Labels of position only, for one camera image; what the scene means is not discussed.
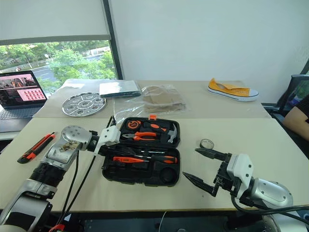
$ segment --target white shoe sole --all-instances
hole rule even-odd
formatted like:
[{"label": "white shoe sole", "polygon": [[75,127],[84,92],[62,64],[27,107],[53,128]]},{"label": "white shoe sole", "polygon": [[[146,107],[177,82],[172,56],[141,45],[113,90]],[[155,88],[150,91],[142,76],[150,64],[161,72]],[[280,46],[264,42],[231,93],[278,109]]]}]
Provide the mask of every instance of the white shoe sole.
[{"label": "white shoe sole", "polygon": [[217,91],[217,90],[214,90],[214,89],[209,88],[209,87],[208,87],[208,91],[210,93],[218,94],[218,95],[221,95],[221,96],[226,96],[228,98],[231,98],[231,99],[239,101],[239,102],[242,102],[242,101],[243,102],[252,102],[252,101],[255,101],[259,96],[259,94],[256,94],[254,96],[241,97],[241,96],[236,96],[236,95],[232,95],[232,94],[228,94],[228,93],[223,93],[221,91]]}]

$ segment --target yellow sneaker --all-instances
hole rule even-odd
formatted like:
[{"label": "yellow sneaker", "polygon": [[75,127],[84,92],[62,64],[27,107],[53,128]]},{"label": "yellow sneaker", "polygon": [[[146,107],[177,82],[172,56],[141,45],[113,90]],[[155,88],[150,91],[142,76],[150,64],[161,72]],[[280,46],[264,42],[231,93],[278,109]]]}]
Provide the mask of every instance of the yellow sneaker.
[{"label": "yellow sneaker", "polygon": [[240,102],[252,102],[259,96],[259,92],[254,89],[217,83],[214,78],[209,82],[208,91]]}]

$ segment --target open tool case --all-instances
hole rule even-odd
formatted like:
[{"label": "open tool case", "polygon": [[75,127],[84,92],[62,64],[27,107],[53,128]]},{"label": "open tool case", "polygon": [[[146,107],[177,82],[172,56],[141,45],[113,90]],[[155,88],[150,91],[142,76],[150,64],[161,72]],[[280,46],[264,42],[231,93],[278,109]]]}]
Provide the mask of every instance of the open tool case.
[{"label": "open tool case", "polygon": [[[180,142],[178,122],[156,119],[155,116],[151,119],[129,117],[123,122],[120,132],[120,143],[107,147],[104,151],[102,173],[105,178],[127,184],[144,183],[146,186],[176,184],[180,171],[180,155],[176,149]],[[145,134],[139,136],[154,140],[125,137],[126,134],[138,135],[138,132],[155,133],[155,137]],[[145,161],[129,163],[131,158]]]}]

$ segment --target black plastic case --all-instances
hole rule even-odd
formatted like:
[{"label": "black plastic case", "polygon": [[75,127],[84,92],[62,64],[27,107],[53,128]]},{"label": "black plastic case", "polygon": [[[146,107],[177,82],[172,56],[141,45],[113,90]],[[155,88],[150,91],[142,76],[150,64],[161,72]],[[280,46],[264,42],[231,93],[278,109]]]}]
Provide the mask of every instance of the black plastic case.
[{"label": "black plastic case", "polygon": [[[128,122],[140,121],[140,127],[137,129],[128,128]],[[167,143],[169,135],[167,133],[159,133],[157,141],[134,141],[131,138],[124,138],[123,134],[132,134],[139,132],[154,132],[152,128],[145,128],[144,122],[155,123],[168,130],[174,130],[173,124],[176,127],[177,135],[173,143]],[[102,166],[102,174],[108,180],[114,180],[126,184],[144,183],[146,186],[174,186],[179,179],[180,172],[180,154],[176,149],[180,142],[180,128],[176,121],[156,119],[149,120],[143,117],[129,117],[127,118],[121,128],[120,143],[107,148],[104,152],[105,161]],[[121,152],[132,153],[139,156],[147,154],[149,151],[165,152],[164,156],[173,156],[177,158],[177,163],[169,164],[162,163],[153,159],[147,159],[149,162],[139,163],[122,163],[113,161],[115,156],[121,157]]]}]

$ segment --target black shirt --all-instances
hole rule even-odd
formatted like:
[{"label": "black shirt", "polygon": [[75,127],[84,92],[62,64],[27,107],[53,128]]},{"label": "black shirt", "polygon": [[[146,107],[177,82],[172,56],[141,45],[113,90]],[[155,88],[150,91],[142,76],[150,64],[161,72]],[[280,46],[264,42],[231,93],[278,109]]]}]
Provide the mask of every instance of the black shirt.
[{"label": "black shirt", "polygon": [[298,103],[296,107],[309,118],[309,94],[303,100],[301,100],[301,102]]}]

